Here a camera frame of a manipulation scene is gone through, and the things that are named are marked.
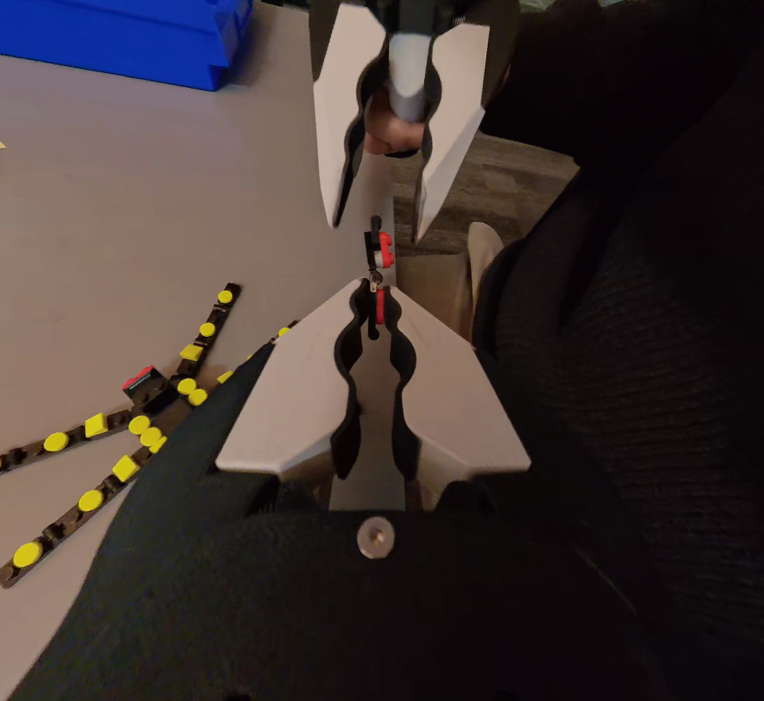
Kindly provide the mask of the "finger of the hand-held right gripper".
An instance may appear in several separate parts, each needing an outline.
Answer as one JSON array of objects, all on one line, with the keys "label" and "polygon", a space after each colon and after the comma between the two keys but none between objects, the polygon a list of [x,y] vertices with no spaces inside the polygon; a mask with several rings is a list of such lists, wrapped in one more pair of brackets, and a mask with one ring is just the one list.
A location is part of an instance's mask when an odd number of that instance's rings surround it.
[{"label": "finger of the hand-held right gripper", "polygon": [[426,71],[435,104],[425,123],[423,166],[413,205],[412,242],[420,242],[442,209],[484,116],[487,26],[456,26],[437,36]]},{"label": "finger of the hand-held right gripper", "polygon": [[387,74],[387,32],[369,8],[339,5],[320,75],[313,84],[320,190],[338,228],[365,140],[365,112]]}]

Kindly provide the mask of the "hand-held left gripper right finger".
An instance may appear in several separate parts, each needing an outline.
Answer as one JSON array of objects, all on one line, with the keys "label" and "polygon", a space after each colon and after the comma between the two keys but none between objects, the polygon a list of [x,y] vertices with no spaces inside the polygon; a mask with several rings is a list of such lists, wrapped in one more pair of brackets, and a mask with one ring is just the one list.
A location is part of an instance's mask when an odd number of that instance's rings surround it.
[{"label": "hand-held left gripper right finger", "polygon": [[397,287],[385,289],[385,328],[406,504],[435,507],[454,482],[526,473],[530,457],[473,346]]}]

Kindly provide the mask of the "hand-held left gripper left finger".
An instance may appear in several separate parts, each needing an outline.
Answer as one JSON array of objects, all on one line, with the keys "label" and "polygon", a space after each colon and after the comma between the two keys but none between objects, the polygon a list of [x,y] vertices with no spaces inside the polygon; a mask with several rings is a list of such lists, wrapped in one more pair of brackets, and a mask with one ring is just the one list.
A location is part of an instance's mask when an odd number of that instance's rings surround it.
[{"label": "hand-held left gripper left finger", "polygon": [[364,350],[369,281],[354,279],[269,345],[264,363],[216,458],[229,473],[256,473],[308,489],[330,507],[361,446],[352,370]]}]

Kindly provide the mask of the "black red lego leg assembly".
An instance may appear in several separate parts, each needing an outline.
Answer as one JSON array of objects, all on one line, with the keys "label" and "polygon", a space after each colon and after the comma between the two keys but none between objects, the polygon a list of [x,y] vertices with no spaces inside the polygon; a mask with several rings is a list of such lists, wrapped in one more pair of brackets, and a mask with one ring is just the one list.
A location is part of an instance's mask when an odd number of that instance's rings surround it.
[{"label": "black red lego leg assembly", "polygon": [[385,326],[387,288],[383,272],[395,265],[393,238],[383,230],[381,216],[370,219],[370,228],[364,233],[365,249],[368,261],[368,338],[379,339],[379,328]]}]

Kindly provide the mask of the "person's right forearm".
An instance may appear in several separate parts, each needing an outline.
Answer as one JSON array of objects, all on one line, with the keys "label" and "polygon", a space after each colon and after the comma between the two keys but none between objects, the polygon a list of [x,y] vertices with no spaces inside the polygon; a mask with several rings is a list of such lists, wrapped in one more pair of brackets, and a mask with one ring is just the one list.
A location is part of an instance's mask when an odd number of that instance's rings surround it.
[{"label": "person's right forearm", "polygon": [[763,0],[557,0],[523,15],[485,135],[592,171],[666,149],[762,46]]}]

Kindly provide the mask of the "black yellow lego spider model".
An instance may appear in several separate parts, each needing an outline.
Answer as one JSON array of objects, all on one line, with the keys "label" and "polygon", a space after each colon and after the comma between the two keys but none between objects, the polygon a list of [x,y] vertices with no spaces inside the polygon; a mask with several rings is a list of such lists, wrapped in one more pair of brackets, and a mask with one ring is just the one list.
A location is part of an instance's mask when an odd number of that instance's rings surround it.
[{"label": "black yellow lego spider model", "polygon": [[196,339],[180,352],[180,362],[171,376],[166,377],[154,365],[148,365],[122,385],[121,389],[131,403],[129,409],[110,414],[98,413],[75,428],[59,430],[44,439],[2,453],[1,471],[7,474],[122,431],[129,431],[140,444],[131,455],[121,457],[97,486],[84,492],[75,505],[46,525],[31,541],[22,544],[2,564],[1,585],[4,590],[15,586],[129,486],[160,451],[167,438],[195,408],[208,399],[209,392],[197,382],[198,373],[241,292],[242,286],[228,283],[218,293],[211,313],[199,327]]}]

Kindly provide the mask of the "person's right hand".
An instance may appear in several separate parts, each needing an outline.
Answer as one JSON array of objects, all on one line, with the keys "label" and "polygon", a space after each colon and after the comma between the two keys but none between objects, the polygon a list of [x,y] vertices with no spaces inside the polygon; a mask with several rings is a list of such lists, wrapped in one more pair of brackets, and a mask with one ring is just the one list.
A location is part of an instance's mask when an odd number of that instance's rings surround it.
[{"label": "person's right hand", "polygon": [[391,109],[383,88],[371,100],[365,114],[364,150],[375,155],[417,152],[423,144],[425,123],[410,123]]}]

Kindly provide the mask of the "blue plastic storage bin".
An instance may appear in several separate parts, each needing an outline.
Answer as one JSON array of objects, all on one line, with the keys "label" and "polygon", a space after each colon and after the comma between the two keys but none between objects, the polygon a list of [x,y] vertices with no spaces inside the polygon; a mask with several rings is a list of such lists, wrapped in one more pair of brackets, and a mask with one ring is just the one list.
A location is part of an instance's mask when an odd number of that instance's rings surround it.
[{"label": "blue plastic storage bin", "polygon": [[254,0],[1,0],[1,53],[216,91]]}]

